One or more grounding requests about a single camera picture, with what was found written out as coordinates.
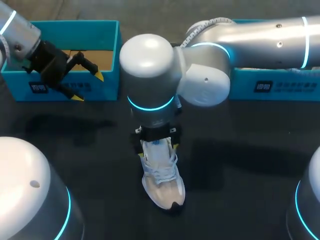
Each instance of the robotic arm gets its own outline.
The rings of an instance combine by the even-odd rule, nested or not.
[[[0,67],[6,58],[28,62],[23,69],[27,73],[40,73],[41,80],[49,88],[64,94],[68,99],[83,101],[84,98],[61,84],[63,78],[76,65],[82,65],[101,81],[104,80],[98,66],[88,61],[83,53],[70,57],[49,41],[41,40],[41,31],[15,10],[0,1]]]
[[[229,95],[232,68],[315,67],[319,51],[320,16],[243,24],[215,18],[194,24],[179,47],[158,35],[135,36],[122,47],[120,64],[132,112],[153,141],[173,121],[176,95],[214,106]]]

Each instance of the dark tabletop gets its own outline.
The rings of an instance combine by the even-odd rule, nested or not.
[[[285,212],[320,146],[320,103],[184,101],[178,167],[186,187],[179,215],[144,193],[125,97],[117,102],[18,103],[0,84],[0,136],[38,147],[77,199],[90,240],[276,240]]]

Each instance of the white sneaker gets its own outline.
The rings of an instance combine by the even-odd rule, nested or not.
[[[170,210],[184,204],[186,190],[177,168],[178,157],[171,138],[141,141],[144,156],[140,157],[144,175],[142,185],[151,200],[160,208]]]

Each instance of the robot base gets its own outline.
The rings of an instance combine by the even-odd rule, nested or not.
[[[0,137],[0,153],[0,239],[84,240],[81,211],[46,157],[13,137]]]
[[[286,214],[291,240],[320,239],[320,148],[313,155],[298,183]]]

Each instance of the blue box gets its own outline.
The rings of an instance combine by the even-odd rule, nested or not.
[[[42,32],[41,39],[61,50],[113,51],[112,67],[101,71],[104,82],[88,71],[70,71],[62,80],[84,96],[85,101],[116,101],[119,90],[119,54],[122,46],[120,24],[112,20],[34,21]],[[18,102],[70,101],[62,93],[48,89],[47,93],[33,93],[31,87],[41,86],[40,74],[10,70],[7,63],[1,70],[14,99]]]
[[[238,24],[266,20],[234,20]],[[320,70],[313,70],[320,76]],[[267,91],[255,91],[257,87]],[[231,73],[230,100],[320,101],[320,77],[301,76],[287,70],[234,69]]]

